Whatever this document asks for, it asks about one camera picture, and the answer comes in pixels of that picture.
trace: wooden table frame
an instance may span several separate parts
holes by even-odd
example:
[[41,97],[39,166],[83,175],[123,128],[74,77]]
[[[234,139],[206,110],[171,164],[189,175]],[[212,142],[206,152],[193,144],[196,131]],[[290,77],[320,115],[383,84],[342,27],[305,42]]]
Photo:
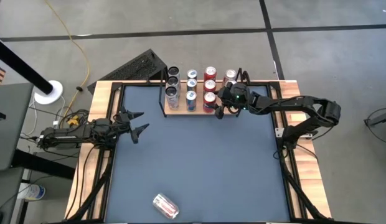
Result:
[[[291,98],[292,96],[298,96],[299,88],[296,81],[275,81],[275,80],[253,80],[253,83],[269,83],[269,92],[273,98]],[[159,85],[160,81],[152,81],[153,85]],[[120,87],[124,85],[144,85],[148,84],[144,80],[128,80],[128,81],[99,81],[96,84],[95,93],[92,99],[92,105],[90,108],[90,114],[88,120],[98,118],[112,118],[114,114],[118,111],[118,108],[122,105],[122,100],[120,101],[120,95],[123,96],[123,88]],[[302,112],[285,112],[280,113],[276,112],[274,115],[274,126],[283,127],[286,124],[288,125],[297,125],[298,123],[306,120],[306,116]],[[298,144],[304,146],[314,153],[314,147],[312,140],[300,139]],[[66,209],[67,212],[71,209],[71,217],[79,208],[80,203],[83,203],[92,191],[94,182],[98,180],[99,176],[104,172],[105,167],[108,163],[108,158],[110,155],[109,151],[99,151],[93,150],[88,156],[88,152],[92,148],[92,144],[82,144],[80,156],[79,156],[79,166],[76,169],[78,175],[78,187],[77,186],[77,175],[74,175],[74,180],[72,188],[70,191],[70,197],[68,200],[68,205]],[[82,180],[83,166],[85,166],[85,178]],[[327,203],[326,193],[324,191],[322,178],[319,171],[319,166],[316,159],[310,155],[308,152],[301,150],[297,147],[294,151],[290,152],[286,158],[286,164],[290,172],[294,177],[299,177],[299,182],[301,184],[302,190],[312,201],[312,203],[318,208],[318,210],[325,216],[330,217],[329,206]],[[101,219],[105,216],[105,207],[107,204],[107,195],[109,189],[110,181],[106,183],[99,193],[96,196],[95,202],[92,203],[93,207],[85,214],[84,218],[86,219]],[[305,218],[306,211],[303,208],[303,205],[300,204],[295,191],[288,184],[289,187],[286,187],[286,199],[289,205],[289,215],[295,218]]]

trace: soda can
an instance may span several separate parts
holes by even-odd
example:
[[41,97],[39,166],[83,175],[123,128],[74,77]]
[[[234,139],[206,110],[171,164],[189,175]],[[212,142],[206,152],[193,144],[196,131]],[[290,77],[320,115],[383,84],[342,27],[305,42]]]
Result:
[[168,80],[167,80],[167,87],[169,86],[173,86],[175,87],[177,90],[181,89],[180,86],[179,86],[179,80],[177,77],[169,77]]
[[204,73],[204,81],[215,81],[215,78],[217,78],[217,70],[214,67],[207,67]]
[[214,93],[208,92],[204,95],[203,110],[206,113],[212,113],[216,104],[217,97]]
[[166,98],[170,109],[177,110],[179,106],[179,97],[178,90],[174,86],[166,88]]
[[191,78],[194,78],[195,80],[197,80],[197,71],[194,69],[187,71],[187,79],[191,79]]
[[169,77],[176,77],[178,80],[181,80],[181,74],[179,73],[179,68],[176,66],[172,66],[168,69],[168,78]]
[[204,83],[204,94],[208,92],[215,92],[215,89],[217,88],[217,84],[213,80],[207,80]]
[[197,94],[195,91],[188,91],[186,93],[186,108],[188,111],[195,111],[195,99],[197,98]]
[[228,83],[231,83],[232,85],[236,84],[237,82],[235,80],[229,80],[225,83],[225,86],[228,85]]
[[186,86],[187,86],[187,91],[196,91],[196,89],[197,89],[197,80],[195,80],[194,78],[189,79],[186,82]]
[[174,202],[169,200],[163,194],[157,194],[153,199],[153,205],[158,209],[165,217],[173,220],[179,214],[179,208]]
[[226,86],[226,83],[230,80],[236,80],[237,73],[233,69],[228,69],[225,72],[224,80],[222,81],[222,86]]

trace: gray desk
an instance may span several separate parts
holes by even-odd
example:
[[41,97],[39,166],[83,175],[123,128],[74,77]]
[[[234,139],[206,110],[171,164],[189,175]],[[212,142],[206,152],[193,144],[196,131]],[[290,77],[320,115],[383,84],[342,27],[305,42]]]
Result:
[[31,83],[0,86],[0,112],[6,115],[6,119],[0,121],[0,170],[24,167],[73,179],[73,168],[16,149],[31,91]]
[[11,221],[14,204],[17,198],[16,196],[13,196],[19,191],[23,170],[23,168],[18,167],[0,171],[0,206],[3,205],[0,209],[3,214],[1,224],[6,224]]
[[6,119],[0,121],[0,170],[12,164],[31,91],[30,83],[0,86],[0,112],[6,115]]
[[[30,83],[0,86],[0,112],[6,115],[0,121],[0,206],[18,192],[23,168],[68,179],[74,176],[75,169],[69,166],[16,149],[31,92]],[[1,207],[4,215],[1,224],[10,222],[15,201],[16,197]]]

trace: concrete floor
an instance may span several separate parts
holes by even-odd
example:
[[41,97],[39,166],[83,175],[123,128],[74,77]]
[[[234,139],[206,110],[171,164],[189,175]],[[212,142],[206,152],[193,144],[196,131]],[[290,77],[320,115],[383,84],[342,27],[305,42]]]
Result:
[[[266,0],[272,27],[386,24],[386,1]],[[107,34],[162,30],[264,28],[257,0],[51,0],[72,34]],[[44,1],[2,0],[0,37],[65,35]],[[363,119],[386,107],[386,29],[274,33],[286,79],[298,80],[303,95],[336,100],[341,123],[317,140],[327,199],[336,220],[386,223],[386,144],[374,138]],[[133,37],[78,40],[86,50],[94,82],[141,52],[152,48],[168,65],[182,70],[213,65],[243,67],[252,78],[276,79],[266,33]],[[84,79],[82,55],[69,41],[8,42],[13,51],[48,80],[62,82],[67,103]],[[24,82],[7,70],[4,84]],[[73,108],[89,110],[84,92]],[[40,109],[56,112],[62,102]],[[39,113],[36,132],[54,116]],[[29,111],[24,124],[34,123]],[[374,131],[386,139],[386,125]],[[27,142],[19,147],[26,149]],[[75,165],[73,160],[64,162]],[[30,203],[26,224],[59,222],[65,213],[70,182],[42,180],[48,197]]]

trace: black pole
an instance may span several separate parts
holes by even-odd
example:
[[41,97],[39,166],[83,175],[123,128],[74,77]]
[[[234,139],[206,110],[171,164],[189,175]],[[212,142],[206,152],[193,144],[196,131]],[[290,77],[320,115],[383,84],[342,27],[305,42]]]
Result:
[[23,152],[18,149],[14,151],[12,166],[24,167],[26,169],[35,170],[70,180],[74,178],[75,173],[74,168]]
[[26,64],[19,56],[11,51],[6,45],[0,41],[0,60],[6,63],[9,67],[23,76],[26,80],[34,84],[40,91],[49,94],[53,90],[53,86],[34,69]]

